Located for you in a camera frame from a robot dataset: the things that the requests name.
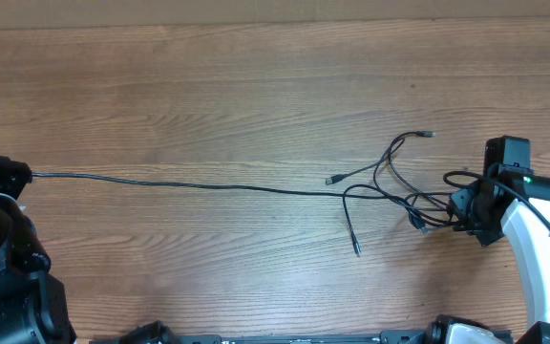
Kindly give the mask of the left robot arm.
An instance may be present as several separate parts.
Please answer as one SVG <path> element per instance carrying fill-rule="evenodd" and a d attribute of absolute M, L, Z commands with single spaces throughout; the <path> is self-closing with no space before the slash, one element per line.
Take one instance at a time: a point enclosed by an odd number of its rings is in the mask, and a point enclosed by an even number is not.
<path fill-rule="evenodd" d="M 64 285 L 17 202 L 31 182 L 27 164 L 0 156 L 0 343 L 73 344 Z"/>

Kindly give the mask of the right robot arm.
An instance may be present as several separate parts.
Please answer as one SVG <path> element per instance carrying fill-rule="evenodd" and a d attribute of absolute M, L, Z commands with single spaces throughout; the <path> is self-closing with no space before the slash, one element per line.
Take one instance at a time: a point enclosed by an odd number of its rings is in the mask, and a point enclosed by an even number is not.
<path fill-rule="evenodd" d="M 527 309 L 522 343 L 550 343 L 550 178 L 531 167 L 529 140 L 487 140 L 483 171 L 458 184 L 448 212 L 455 230 L 484 246 L 506 238 L 518 266 Z"/>

